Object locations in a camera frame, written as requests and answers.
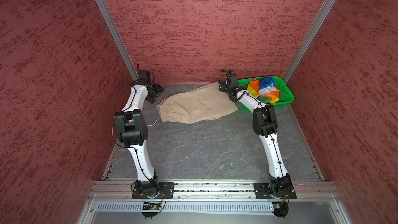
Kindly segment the beige shorts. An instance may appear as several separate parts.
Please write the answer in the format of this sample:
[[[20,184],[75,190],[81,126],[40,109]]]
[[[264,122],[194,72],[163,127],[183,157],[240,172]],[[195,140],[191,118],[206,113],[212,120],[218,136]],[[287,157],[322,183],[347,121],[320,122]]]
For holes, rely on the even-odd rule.
[[[161,101],[156,106],[157,118],[150,127],[161,122],[194,124],[205,120],[218,120],[238,111],[218,83],[163,84]]]

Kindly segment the green plastic basket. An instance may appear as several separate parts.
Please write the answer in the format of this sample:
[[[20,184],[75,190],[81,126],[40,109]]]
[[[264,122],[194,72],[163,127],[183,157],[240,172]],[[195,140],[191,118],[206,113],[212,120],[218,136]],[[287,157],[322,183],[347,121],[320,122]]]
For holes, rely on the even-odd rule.
[[[282,79],[280,79],[279,77],[277,77],[277,76],[270,76],[270,77],[272,77],[272,78],[274,78],[276,80],[276,87],[280,91],[279,101],[276,104],[270,104],[270,105],[272,105],[274,107],[282,107],[285,104],[292,103],[293,100],[294,100],[294,95],[292,94],[290,89],[287,87],[287,85],[284,83],[284,81]],[[247,91],[248,84],[253,79],[261,79],[261,78],[264,78],[264,77],[241,79],[241,80],[238,81],[238,83],[239,83],[240,87],[243,87],[245,89],[245,91],[247,93],[249,93]],[[260,101],[257,100],[255,97],[253,97],[250,93],[249,93],[249,96],[247,94],[245,94],[245,96],[240,99],[240,102],[241,102],[244,110],[247,111],[247,112],[253,112],[255,107],[260,106],[259,105]]]

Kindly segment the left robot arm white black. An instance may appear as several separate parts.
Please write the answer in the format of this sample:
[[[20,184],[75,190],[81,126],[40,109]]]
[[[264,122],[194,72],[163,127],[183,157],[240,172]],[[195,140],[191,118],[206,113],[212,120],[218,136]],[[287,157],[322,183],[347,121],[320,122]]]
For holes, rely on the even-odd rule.
[[[133,158],[137,171],[133,196],[162,199],[159,180],[147,150],[149,131],[142,111],[150,92],[151,82],[147,79],[138,79],[132,84],[125,106],[114,114],[112,137],[116,135],[117,146],[127,149]]]

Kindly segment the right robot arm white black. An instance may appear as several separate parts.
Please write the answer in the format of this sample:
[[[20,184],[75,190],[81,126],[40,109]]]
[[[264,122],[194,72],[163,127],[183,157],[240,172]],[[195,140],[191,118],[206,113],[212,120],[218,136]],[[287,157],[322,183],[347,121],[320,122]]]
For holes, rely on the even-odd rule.
[[[284,165],[277,140],[277,118],[275,109],[262,103],[240,86],[232,70],[221,69],[226,74],[225,82],[219,80],[219,90],[225,92],[232,102],[240,102],[252,112],[252,127],[259,136],[265,150],[269,168],[269,183],[255,184],[258,199],[296,199],[295,188]]]

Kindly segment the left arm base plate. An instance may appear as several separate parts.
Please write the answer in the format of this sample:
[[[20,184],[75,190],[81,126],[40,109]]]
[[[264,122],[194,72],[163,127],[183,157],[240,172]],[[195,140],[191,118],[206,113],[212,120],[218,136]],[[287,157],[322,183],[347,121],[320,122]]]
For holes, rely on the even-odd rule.
[[[138,182],[132,189],[132,199],[172,199],[174,194],[175,183],[151,183]]]

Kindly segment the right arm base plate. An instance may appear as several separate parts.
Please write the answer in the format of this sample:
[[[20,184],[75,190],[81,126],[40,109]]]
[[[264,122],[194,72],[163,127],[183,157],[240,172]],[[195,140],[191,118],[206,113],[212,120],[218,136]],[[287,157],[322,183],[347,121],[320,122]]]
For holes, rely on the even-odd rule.
[[[256,199],[266,200],[295,200],[297,199],[292,184],[277,185],[276,183],[254,183]]]

